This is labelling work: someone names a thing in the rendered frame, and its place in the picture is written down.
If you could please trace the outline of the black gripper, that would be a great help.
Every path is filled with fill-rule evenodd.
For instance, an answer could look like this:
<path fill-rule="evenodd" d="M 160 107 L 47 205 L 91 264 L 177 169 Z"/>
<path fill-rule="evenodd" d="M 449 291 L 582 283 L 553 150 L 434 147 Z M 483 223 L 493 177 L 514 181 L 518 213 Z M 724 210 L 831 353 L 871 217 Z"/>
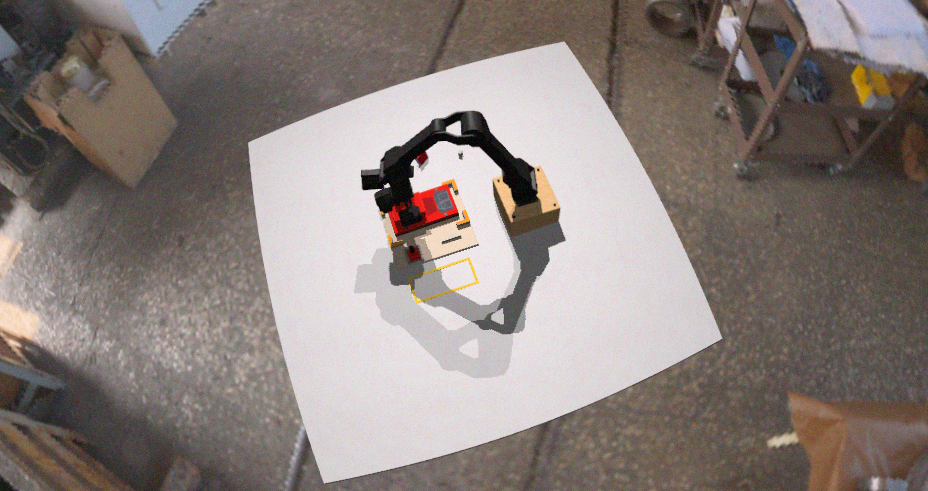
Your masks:
<path fill-rule="evenodd" d="M 390 188 L 391 189 L 391 188 Z M 408 225 L 422 221 L 422 215 L 419 209 L 419 206 L 412 204 L 412 197 L 415 196 L 411 183 L 408 188 L 403 191 L 394 191 L 391 189 L 392 195 L 397 196 L 400 202 L 404 202 L 406 208 L 398 212 L 402 226 L 406 227 Z M 410 206 L 409 206 L 409 203 Z"/>

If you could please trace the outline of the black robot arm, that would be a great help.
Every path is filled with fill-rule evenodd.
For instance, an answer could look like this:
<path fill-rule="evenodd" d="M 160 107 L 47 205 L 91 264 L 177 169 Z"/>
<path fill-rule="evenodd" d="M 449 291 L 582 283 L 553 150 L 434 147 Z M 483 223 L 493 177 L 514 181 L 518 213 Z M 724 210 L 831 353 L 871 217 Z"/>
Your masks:
<path fill-rule="evenodd" d="M 461 135 L 446 132 L 449 125 L 460 121 Z M 414 166 L 411 162 L 439 141 L 481 148 L 501 169 L 503 182 L 511 189 L 518 207 L 538 201 L 535 169 L 523 159 L 515 159 L 491 134 L 483 114 L 477 111 L 461 111 L 444 118 L 433 119 L 406 144 L 388 150 L 380 160 L 380 169 L 361 170 L 362 190 L 382 189 L 374 193 L 376 205 L 381 212 L 388 213 L 393 210 L 394 204 L 401 205 L 398 197 L 393 197 L 391 189 L 407 189 L 410 184 L 409 178 L 414 178 Z M 384 188 L 388 183 L 390 187 Z"/>

